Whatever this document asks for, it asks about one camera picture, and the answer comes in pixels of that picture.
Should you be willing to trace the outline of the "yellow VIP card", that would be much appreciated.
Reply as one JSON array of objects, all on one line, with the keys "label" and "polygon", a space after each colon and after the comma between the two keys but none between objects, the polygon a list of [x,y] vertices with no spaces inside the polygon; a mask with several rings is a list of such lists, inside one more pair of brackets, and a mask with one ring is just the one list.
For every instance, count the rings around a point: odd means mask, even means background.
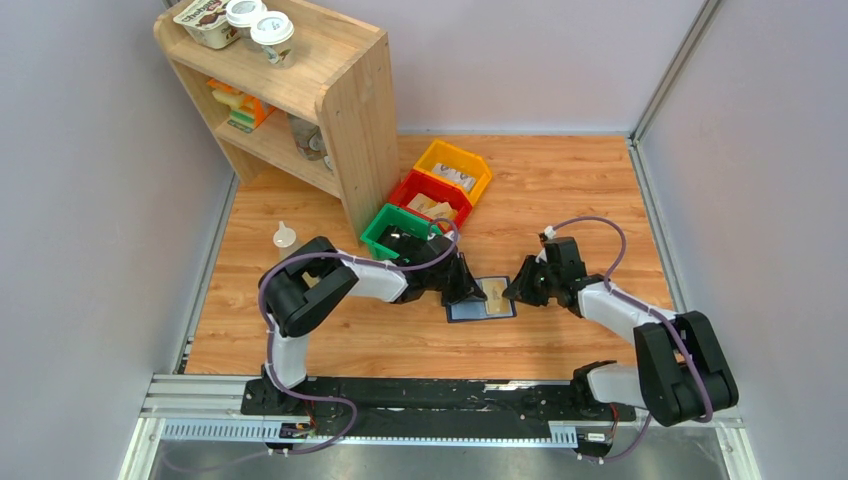
[{"label": "yellow VIP card", "polygon": [[505,318],[514,314],[512,301],[504,296],[509,286],[506,277],[490,277],[480,281],[481,289],[486,294],[484,310],[486,317]]},{"label": "yellow VIP card", "polygon": [[431,219],[446,218],[454,220],[457,216],[457,211],[449,203],[441,202],[425,210],[423,214]]}]

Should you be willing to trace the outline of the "navy blue card holder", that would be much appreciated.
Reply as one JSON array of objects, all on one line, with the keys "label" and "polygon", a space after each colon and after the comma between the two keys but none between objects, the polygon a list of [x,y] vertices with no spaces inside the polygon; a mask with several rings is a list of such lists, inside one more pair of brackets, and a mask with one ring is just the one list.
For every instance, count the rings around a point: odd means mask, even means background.
[{"label": "navy blue card holder", "polygon": [[[490,277],[506,277],[507,276],[488,276],[488,277],[479,277],[476,278],[476,282],[480,286],[480,281],[484,278]],[[494,320],[494,319],[504,319],[504,318],[492,318],[486,317],[486,313],[484,310],[485,302],[462,302],[455,305],[448,306],[446,308],[446,318],[449,323],[463,323],[463,322],[472,322],[472,321],[483,321],[483,320]],[[517,315],[516,307],[514,301],[512,301],[514,314],[511,317],[505,318],[513,318]]]}]

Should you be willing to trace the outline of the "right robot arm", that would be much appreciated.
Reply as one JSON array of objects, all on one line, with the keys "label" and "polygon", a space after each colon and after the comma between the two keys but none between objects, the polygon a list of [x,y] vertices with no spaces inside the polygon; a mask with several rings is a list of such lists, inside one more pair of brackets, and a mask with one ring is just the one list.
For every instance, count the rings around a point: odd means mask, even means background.
[{"label": "right robot arm", "polygon": [[526,256],[503,295],[532,306],[555,300],[634,347],[634,366],[605,360],[574,371],[570,403],[583,418],[596,418],[610,404],[620,404],[643,409],[669,427],[708,421],[739,401],[735,378],[705,314],[644,303],[603,275],[588,274],[572,237],[546,240],[542,252]]}]

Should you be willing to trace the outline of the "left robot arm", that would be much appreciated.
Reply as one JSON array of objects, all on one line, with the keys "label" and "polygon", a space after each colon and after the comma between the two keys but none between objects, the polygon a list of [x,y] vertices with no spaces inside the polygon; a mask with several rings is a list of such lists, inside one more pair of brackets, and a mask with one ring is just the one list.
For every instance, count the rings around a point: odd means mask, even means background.
[{"label": "left robot arm", "polygon": [[445,306],[484,302],[454,234],[432,234],[401,247],[397,258],[373,260],[348,254],[318,236],[267,271],[258,285],[258,306],[268,327],[267,401],[285,415],[306,399],[309,335],[347,297],[389,304],[441,294]]}]

